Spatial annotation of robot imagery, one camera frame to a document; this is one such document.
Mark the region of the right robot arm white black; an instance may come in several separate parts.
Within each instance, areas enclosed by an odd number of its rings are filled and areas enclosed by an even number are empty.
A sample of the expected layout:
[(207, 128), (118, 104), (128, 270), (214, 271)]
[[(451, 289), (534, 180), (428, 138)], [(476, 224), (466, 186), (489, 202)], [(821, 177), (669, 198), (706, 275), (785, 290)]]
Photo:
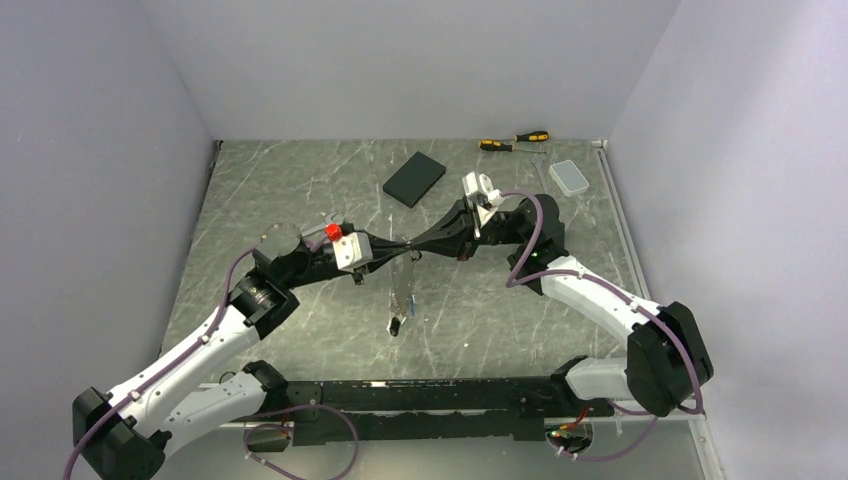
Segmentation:
[(495, 191), (458, 201), (410, 246), (465, 260), (481, 246), (513, 245), (506, 287), (565, 304), (625, 347), (623, 358), (586, 357), (566, 369), (550, 391), (560, 413), (574, 415), (594, 399), (630, 399), (657, 417), (703, 413), (703, 387), (714, 368), (691, 309), (658, 304), (602, 278), (565, 248), (564, 230), (550, 196)]

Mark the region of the key bunch with rings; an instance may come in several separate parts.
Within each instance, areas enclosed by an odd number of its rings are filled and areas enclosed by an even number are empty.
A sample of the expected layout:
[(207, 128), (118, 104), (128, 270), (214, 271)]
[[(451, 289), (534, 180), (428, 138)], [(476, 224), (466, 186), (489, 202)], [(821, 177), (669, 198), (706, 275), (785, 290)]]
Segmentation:
[(389, 264), (391, 289), (387, 331), (392, 337), (397, 337), (404, 323), (412, 317), (408, 312), (408, 298), (414, 296), (414, 266), (418, 258), (419, 255), (412, 251), (408, 257), (398, 257)]

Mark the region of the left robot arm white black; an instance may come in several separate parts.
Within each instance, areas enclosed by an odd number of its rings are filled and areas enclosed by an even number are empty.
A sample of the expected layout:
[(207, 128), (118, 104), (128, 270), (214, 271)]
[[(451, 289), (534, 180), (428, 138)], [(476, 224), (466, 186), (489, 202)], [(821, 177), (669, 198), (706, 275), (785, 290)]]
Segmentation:
[(227, 272), (218, 306), (199, 327), (153, 364), (107, 392), (89, 388), (72, 403), (74, 448), (102, 479), (150, 479), (177, 450), (223, 423), (257, 415), (279, 417), (289, 405), (289, 383), (265, 361), (248, 363), (232, 378), (199, 388), (215, 369), (268, 337), (298, 308), (295, 287), (361, 277), (411, 250), (330, 224), (321, 238), (274, 225), (240, 254), (254, 266), (238, 282)]

